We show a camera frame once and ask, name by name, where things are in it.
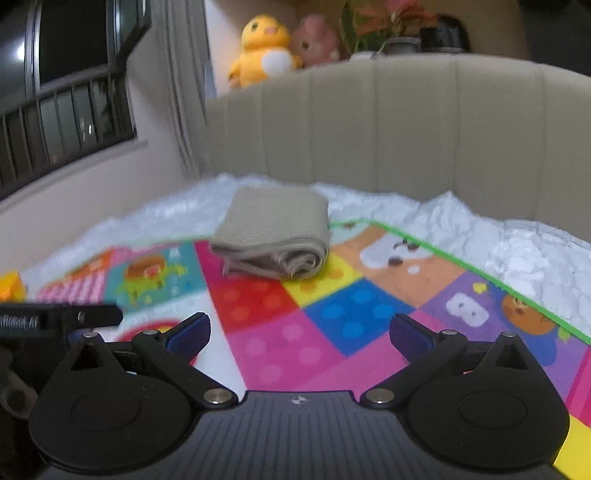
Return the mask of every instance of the headboard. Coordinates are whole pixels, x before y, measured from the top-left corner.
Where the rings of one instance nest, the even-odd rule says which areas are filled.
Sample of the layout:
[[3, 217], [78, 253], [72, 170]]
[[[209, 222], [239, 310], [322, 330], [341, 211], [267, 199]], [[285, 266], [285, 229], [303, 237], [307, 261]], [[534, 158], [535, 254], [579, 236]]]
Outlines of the headboard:
[[355, 60], [207, 106], [215, 172], [324, 181], [536, 219], [591, 240], [591, 78], [479, 55]]

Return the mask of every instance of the pink plush toy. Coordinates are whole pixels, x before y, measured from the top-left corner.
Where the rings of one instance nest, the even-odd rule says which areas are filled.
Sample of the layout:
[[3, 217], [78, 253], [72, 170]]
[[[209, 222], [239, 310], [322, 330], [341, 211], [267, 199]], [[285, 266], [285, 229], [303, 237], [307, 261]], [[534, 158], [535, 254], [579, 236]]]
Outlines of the pink plush toy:
[[291, 35], [290, 49], [306, 67], [340, 60], [339, 36], [326, 24], [324, 15], [304, 17]]

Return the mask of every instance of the green mat border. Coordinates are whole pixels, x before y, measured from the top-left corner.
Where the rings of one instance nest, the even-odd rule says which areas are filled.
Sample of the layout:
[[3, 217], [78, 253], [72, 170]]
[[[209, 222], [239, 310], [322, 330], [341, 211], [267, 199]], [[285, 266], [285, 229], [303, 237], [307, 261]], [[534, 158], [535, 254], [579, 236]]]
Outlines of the green mat border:
[[352, 219], [352, 220], [347, 220], [344, 222], [330, 222], [329, 223], [329, 227], [338, 227], [338, 226], [344, 226], [347, 223], [369, 223], [371, 225], [376, 225], [379, 226], [381, 228], [383, 228], [386, 231], [395, 233], [396, 235], [405, 238], [409, 241], [411, 241], [414, 244], [420, 245], [423, 248], [426, 248], [427, 250], [433, 252], [434, 254], [438, 255], [439, 257], [445, 258], [446, 260], [449, 260], [452, 263], [455, 263], [456, 265], [469, 270], [471, 272], [474, 272], [475, 274], [481, 276], [482, 278], [488, 280], [490, 283], [492, 283], [493, 285], [499, 287], [501, 290], [506, 291], [509, 295], [514, 296], [516, 299], [521, 300], [523, 303], [525, 303], [526, 305], [532, 307], [533, 309], [536, 309], [538, 312], [542, 313], [543, 315], [546, 315], [550, 320], [552, 320], [554, 323], [556, 323], [557, 325], [561, 326], [564, 330], [566, 330], [567, 332], [571, 333], [572, 335], [574, 335], [575, 337], [579, 338], [580, 340], [584, 341], [586, 344], [591, 345], [591, 337], [588, 335], [585, 335], [583, 332], [581, 332], [580, 330], [577, 330], [575, 327], [573, 327], [571, 324], [565, 322], [562, 318], [560, 318], [559, 316], [557, 316], [555, 313], [552, 313], [551, 311], [545, 309], [542, 305], [538, 305], [536, 302], [534, 302], [533, 300], [529, 299], [528, 297], [525, 297], [524, 295], [522, 295], [521, 293], [519, 293], [518, 291], [515, 291], [513, 288], [508, 287], [507, 285], [505, 285], [503, 282], [501, 282], [499, 279], [489, 275], [486, 272], [483, 272], [482, 270], [480, 270], [477, 267], [474, 267], [466, 262], [464, 262], [463, 260], [460, 260], [459, 258], [454, 257], [453, 255], [450, 255], [449, 253], [432, 246], [431, 244], [429, 244], [428, 242], [421, 240], [419, 238], [416, 238], [412, 235], [409, 235], [406, 232], [403, 232], [402, 230], [391, 226], [391, 225], [387, 225], [386, 223], [382, 223], [382, 222], [377, 222], [375, 220], [370, 220], [370, 219]]

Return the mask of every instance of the window railing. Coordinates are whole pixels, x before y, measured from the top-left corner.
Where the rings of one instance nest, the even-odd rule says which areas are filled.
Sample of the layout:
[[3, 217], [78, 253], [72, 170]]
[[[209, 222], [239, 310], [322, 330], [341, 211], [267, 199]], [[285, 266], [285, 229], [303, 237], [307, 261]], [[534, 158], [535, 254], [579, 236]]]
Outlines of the window railing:
[[68, 163], [135, 137], [125, 72], [99, 74], [2, 114], [0, 200]]

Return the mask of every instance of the curtain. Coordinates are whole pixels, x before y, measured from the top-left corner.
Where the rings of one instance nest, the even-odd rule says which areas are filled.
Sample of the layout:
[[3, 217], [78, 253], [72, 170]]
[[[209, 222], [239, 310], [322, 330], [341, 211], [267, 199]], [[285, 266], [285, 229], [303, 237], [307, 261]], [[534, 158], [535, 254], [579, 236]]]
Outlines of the curtain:
[[211, 171], [205, 115], [210, 68], [203, 0], [160, 0], [171, 113], [188, 177]]

